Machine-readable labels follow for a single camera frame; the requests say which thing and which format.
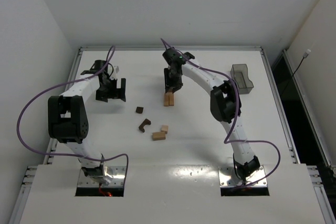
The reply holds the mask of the long light wood block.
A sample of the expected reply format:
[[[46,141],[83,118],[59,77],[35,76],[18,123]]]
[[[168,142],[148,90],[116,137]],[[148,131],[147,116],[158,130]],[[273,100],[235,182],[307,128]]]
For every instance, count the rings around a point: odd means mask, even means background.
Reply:
[[[164,102],[163,102],[164,106],[170,106],[170,98],[169,95],[164,95]]]

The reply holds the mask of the thick light wood block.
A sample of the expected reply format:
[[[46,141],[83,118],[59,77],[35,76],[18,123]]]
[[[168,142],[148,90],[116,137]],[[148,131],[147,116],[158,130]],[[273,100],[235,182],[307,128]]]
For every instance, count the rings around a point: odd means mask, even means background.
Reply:
[[[166,133],[159,131],[159,132],[153,132],[152,133],[152,140],[153,141],[159,141],[159,140],[165,140],[166,139]]]

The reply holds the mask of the smoky transparent plastic bin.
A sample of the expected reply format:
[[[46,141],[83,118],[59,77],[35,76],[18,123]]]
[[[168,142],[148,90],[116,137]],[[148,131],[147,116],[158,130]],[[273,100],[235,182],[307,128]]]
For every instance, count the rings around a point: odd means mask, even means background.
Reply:
[[[230,75],[237,84],[239,94],[249,94],[254,88],[254,84],[249,78],[246,64],[232,65]]]

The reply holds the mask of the light wood cube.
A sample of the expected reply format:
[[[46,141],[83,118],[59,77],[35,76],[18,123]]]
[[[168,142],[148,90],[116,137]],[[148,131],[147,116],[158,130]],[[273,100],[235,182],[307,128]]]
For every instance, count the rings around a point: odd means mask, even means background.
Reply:
[[[165,93],[167,96],[171,97],[173,96],[173,91],[172,90],[169,90],[168,92]]]

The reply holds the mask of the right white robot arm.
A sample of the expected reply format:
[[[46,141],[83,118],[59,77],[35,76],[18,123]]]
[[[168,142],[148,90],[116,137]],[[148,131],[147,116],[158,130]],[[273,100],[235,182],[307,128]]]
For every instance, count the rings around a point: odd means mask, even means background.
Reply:
[[[237,84],[227,74],[200,66],[195,57],[175,48],[167,48],[163,58],[168,64],[164,69],[165,92],[175,93],[183,86],[182,77],[198,84],[210,97],[210,112],[226,131],[224,142],[233,149],[236,176],[246,183],[246,178],[259,169],[258,157],[251,149],[242,122],[241,101]]]

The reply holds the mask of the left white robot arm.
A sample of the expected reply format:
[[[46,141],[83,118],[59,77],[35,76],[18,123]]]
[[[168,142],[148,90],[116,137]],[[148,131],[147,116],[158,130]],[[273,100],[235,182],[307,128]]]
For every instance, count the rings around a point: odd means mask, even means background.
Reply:
[[[89,122],[85,103],[92,95],[101,102],[125,101],[126,79],[118,79],[118,72],[118,66],[96,60],[71,88],[48,99],[49,136],[65,144],[78,158],[84,175],[102,185],[110,184],[113,174],[103,154],[87,138]]]

